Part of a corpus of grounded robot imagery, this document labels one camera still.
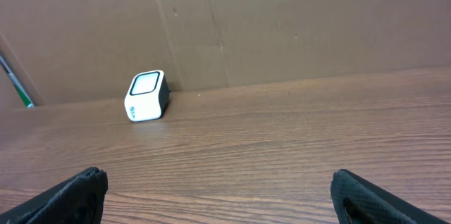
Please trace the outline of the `brown cardboard backdrop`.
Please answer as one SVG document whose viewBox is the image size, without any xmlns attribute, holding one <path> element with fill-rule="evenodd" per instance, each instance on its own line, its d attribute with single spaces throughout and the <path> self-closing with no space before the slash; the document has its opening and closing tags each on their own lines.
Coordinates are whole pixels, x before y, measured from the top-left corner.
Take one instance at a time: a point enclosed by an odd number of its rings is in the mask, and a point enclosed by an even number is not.
<svg viewBox="0 0 451 224">
<path fill-rule="evenodd" d="M 1 49 L 41 105 L 444 66 L 450 0 L 1 0 Z"/>
</svg>

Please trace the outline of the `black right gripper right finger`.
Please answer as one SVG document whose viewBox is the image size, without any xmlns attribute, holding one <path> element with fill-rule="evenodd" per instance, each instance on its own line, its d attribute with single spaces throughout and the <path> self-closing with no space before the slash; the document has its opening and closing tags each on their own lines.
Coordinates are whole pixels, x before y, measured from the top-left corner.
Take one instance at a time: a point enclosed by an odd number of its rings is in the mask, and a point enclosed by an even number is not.
<svg viewBox="0 0 451 224">
<path fill-rule="evenodd" d="M 340 224 L 447 224 L 345 169 L 334 172 L 330 195 Z"/>
</svg>

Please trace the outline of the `white barcode scanner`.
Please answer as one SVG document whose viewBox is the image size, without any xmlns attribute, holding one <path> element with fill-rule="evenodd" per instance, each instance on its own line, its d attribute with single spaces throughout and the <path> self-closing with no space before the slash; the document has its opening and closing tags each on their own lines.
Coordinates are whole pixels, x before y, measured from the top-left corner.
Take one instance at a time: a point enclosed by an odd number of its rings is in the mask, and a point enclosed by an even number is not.
<svg viewBox="0 0 451 224">
<path fill-rule="evenodd" d="M 169 104 L 170 93 L 162 70 L 137 74 L 124 100 L 129 120 L 136 123 L 160 119 Z"/>
</svg>

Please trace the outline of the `green white pole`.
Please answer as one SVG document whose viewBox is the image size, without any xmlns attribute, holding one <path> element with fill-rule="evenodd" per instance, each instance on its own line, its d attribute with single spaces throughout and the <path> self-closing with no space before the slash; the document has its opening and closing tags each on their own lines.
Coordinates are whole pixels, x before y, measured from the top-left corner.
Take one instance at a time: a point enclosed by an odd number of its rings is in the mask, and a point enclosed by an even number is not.
<svg viewBox="0 0 451 224">
<path fill-rule="evenodd" d="M 24 105 L 27 108 L 32 108 L 35 106 L 34 102 L 30 98 L 30 95 L 27 93 L 25 88 L 22 86 L 14 72 L 11 70 L 10 66 L 6 62 L 5 58 L 3 57 L 3 54 L 1 54 L 1 66 L 4 69 L 5 73 L 13 83 L 13 86 L 15 87 L 16 91 L 18 92 L 20 98 L 22 99 Z"/>
</svg>

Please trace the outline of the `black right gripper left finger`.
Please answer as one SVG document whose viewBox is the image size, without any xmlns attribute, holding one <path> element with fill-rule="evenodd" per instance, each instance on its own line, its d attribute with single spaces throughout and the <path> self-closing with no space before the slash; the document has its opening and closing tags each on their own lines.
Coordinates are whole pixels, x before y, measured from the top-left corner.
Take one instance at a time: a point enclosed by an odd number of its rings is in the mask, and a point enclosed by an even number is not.
<svg viewBox="0 0 451 224">
<path fill-rule="evenodd" d="M 90 167 L 1 214 L 2 223 L 100 224 L 107 173 Z"/>
</svg>

